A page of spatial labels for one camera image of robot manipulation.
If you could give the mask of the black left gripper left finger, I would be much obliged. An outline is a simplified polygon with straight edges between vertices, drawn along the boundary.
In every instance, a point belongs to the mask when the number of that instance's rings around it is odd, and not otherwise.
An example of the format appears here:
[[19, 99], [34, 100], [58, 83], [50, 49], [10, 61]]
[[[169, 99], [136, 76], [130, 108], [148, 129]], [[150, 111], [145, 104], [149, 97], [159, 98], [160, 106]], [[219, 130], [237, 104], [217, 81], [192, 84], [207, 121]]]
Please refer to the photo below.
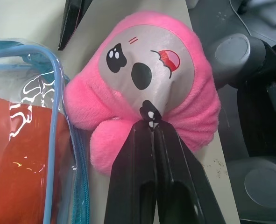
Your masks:
[[136, 122], [111, 170], [104, 222], [151, 224], [156, 208], [156, 177], [152, 132], [145, 121]]

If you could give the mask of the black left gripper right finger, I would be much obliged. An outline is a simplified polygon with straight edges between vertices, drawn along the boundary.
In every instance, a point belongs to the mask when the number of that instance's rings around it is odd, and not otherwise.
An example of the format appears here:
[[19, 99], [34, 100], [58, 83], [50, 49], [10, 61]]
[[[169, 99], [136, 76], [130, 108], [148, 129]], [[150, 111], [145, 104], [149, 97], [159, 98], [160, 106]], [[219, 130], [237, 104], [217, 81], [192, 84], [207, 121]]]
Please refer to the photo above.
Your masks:
[[154, 152], [159, 222], [225, 223], [202, 164], [171, 124], [154, 129]]

